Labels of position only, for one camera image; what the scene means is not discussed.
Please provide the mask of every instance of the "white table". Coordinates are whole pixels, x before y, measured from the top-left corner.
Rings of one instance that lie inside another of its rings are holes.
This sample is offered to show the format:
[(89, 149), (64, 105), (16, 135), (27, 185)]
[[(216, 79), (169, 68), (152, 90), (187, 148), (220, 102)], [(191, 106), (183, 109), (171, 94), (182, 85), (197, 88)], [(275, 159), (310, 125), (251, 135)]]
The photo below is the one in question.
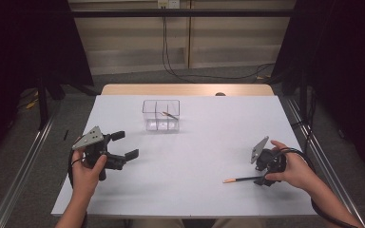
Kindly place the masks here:
[[(180, 131), (148, 132), (144, 100), (180, 100)], [(285, 182), (271, 187), (225, 179), (258, 176), (252, 147), (265, 136), (299, 148), (275, 96), (98, 96), (85, 133), (124, 130), (108, 145), (113, 154), (140, 149), (123, 171), (106, 170), (87, 212), (119, 218), (233, 218), (314, 215), (310, 198)], [(66, 180), (52, 214), (71, 196)]]

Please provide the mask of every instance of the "person's left hand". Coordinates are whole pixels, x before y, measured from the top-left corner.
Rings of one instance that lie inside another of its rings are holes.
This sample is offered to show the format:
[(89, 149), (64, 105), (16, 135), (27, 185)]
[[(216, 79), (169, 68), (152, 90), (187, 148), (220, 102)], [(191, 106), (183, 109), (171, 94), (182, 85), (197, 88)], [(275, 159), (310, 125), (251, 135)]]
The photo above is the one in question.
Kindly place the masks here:
[(83, 157), (84, 149), (73, 151), (72, 160), (77, 161), (72, 165), (73, 195), (83, 198), (91, 198), (99, 182), (99, 174), (106, 164), (106, 155), (102, 155), (90, 168)]

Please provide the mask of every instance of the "transparent box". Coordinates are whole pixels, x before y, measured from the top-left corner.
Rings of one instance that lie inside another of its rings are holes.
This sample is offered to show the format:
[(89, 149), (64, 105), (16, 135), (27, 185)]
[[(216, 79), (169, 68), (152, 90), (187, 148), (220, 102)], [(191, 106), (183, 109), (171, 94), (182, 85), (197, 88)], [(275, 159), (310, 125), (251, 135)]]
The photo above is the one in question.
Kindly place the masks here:
[(180, 101), (145, 100), (142, 107), (148, 131), (178, 131), (180, 129)]

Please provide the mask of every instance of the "hand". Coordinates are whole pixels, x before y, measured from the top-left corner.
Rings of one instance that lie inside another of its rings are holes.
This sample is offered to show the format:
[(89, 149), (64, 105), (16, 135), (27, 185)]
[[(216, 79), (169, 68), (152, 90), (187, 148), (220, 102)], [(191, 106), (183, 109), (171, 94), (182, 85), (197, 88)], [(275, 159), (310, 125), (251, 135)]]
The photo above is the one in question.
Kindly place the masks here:
[(72, 160), (77, 161), (72, 166), (73, 173), (73, 195), (83, 198), (91, 198), (99, 182), (99, 174), (106, 164), (106, 155), (102, 155), (93, 168), (90, 168), (86, 161), (81, 161), (84, 150), (73, 151)]
[[(285, 144), (278, 141), (271, 141), (271, 144), (275, 146), (273, 150), (287, 148)], [(305, 191), (310, 190), (314, 182), (319, 180), (318, 176), (311, 170), (301, 156), (295, 153), (287, 153), (285, 156), (287, 160), (285, 171), (282, 173), (268, 174), (265, 178), (270, 181), (286, 181), (297, 188)]]

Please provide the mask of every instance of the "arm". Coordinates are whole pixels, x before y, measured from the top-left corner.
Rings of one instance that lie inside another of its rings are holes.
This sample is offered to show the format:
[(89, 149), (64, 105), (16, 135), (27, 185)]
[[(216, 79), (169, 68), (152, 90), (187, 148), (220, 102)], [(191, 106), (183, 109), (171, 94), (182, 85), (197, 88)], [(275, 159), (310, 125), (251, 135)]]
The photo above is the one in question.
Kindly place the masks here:
[[(83, 151), (74, 151), (72, 160), (83, 157)], [(87, 168), (82, 161), (77, 161), (72, 166), (73, 192), (67, 209), (56, 224), (56, 228), (80, 228), (85, 217), (86, 209), (94, 194), (99, 174), (106, 164), (106, 156), (102, 155), (92, 169)]]
[[(271, 141), (276, 148), (287, 146), (281, 142)], [(326, 214), (348, 224), (363, 227), (363, 225), (345, 208), (331, 189), (310, 169), (303, 158), (297, 154), (285, 154), (287, 159), (286, 170), (282, 173), (271, 173), (266, 179), (271, 181), (287, 181), (291, 185), (307, 192), (316, 205)], [(331, 222), (328, 227), (338, 227)]]

